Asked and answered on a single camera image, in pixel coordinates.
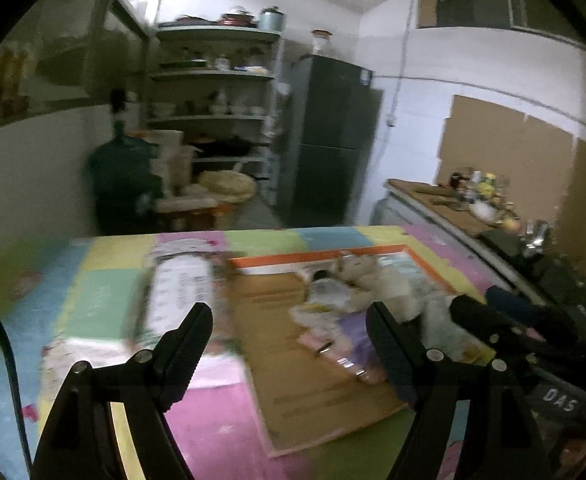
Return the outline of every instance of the cooking pot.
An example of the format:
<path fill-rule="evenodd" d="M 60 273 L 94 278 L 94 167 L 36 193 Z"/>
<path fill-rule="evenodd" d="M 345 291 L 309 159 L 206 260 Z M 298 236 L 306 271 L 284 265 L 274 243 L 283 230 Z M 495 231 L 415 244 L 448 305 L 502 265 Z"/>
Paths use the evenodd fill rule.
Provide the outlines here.
<path fill-rule="evenodd" d="M 227 27 L 254 27 L 253 16 L 243 7 L 233 7 L 230 12 L 222 14 L 217 21 L 217 25 L 226 25 Z"/>
<path fill-rule="evenodd" d="M 284 30 L 284 20 L 286 15 L 280 12 L 277 7 L 269 7 L 262 10 L 258 28 L 261 30 L 276 30 L 282 32 Z"/>

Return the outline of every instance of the white container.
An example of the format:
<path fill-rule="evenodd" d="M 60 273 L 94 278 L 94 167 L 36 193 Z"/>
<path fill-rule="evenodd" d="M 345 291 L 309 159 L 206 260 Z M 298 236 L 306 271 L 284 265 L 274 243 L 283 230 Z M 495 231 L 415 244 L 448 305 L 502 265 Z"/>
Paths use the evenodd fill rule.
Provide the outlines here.
<path fill-rule="evenodd" d="M 157 119 L 167 119 L 175 115 L 177 105 L 175 103 L 153 103 L 151 111 Z"/>
<path fill-rule="evenodd" d="M 325 54 L 328 50 L 332 33 L 328 30 L 317 29 L 313 30 L 311 34 L 313 35 L 313 54 L 316 56 Z"/>
<path fill-rule="evenodd" d="M 495 222 L 498 216 L 498 211 L 492 205 L 482 200 L 476 200 L 474 203 L 468 206 L 471 214 L 481 220 L 485 224 L 492 224 Z"/>
<path fill-rule="evenodd" d="M 210 105 L 210 112 L 213 115 L 226 115 L 228 113 L 228 105 Z"/>
<path fill-rule="evenodd" d="M 233 115 L 246 115 L 248 107 L 245 105 L 231 105 L 231 114 Z"/>

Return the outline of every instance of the cardboard box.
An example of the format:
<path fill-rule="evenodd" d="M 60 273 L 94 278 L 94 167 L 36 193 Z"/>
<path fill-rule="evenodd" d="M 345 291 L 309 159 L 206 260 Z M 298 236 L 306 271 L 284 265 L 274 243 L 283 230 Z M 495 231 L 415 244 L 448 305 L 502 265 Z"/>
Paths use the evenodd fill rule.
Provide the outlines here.
<path fill-rule="evenodd" d="M 572 141 L 571 134 L 522 112 L 455 96 L 438 183 L 463 166 L 506 176 L 508 198 L 522 218 L 555 222 L 572 173 Z"/>
<path fill-rule="evenodd" d="M 294 273 L 237 275 L 229 285 L 242 352 L 277 456 L 365 428 L 402 409 L 388 383 L 369 386 L 296 341 L 288 309 L 304 302 Z"/>

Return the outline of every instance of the lid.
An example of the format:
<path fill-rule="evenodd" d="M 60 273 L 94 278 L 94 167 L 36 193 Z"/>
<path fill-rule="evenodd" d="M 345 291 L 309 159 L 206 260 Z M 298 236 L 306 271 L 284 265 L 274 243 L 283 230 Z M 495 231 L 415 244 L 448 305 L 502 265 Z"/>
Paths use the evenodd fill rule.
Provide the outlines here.
<path fill-rule="evenodd" d="M 332 32 L 329 32 L 328 30 L 323 30 L 321 28 L 316 28 L 315 30 L 312 30 L 311 34 L 318 38 L 330 38 L 332 36 Z"/>
<path fill-rule="evenodd" d="M 266 9 L 263 9 L 262 10 L 262 14 L 266 14 L 266 13 L 281 14 L 282 16 L 284 16 L 284 12 L 281 12 L 279 10 L 279 7 L 278 6 L 267 7 Z"/>
<path fill-rule="evenodd" d="M 246 15 L 248 15 L 248 14 L 250 14 L 250 12 L 248 10 L 246 10 L 245 7 L 234 6 L 234 7 L 231 7 L 231 10 L 229 10 L 227 12 L 227 14 L 246 14 Z"/>

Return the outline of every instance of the kitchen counter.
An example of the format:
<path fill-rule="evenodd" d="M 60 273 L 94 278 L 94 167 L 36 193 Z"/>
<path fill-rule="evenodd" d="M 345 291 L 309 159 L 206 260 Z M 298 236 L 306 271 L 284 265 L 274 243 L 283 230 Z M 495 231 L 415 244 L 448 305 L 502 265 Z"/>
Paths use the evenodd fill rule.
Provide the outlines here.
<path fill-rule="evenodd" d="M 388 194 L 381 224 L 399 225 L 411 235 L 423 230 L 432 232 L 433 236 L 442 240 L 441 243 L 451 246 L 455 254 L 465 254 L 468 260 L 477 263 L 503 288 L 521 292 L 534 304 L 547 303 L 534 285 L 477 239 L 491 227 L 468 211 L 454 211 L 445 205 L 433 205 L 433 202 L 452 202 L 454 199 L 419 193 L 417 190 L 430 187 L 419 182 L 391 179 L 384 187 Z"/>

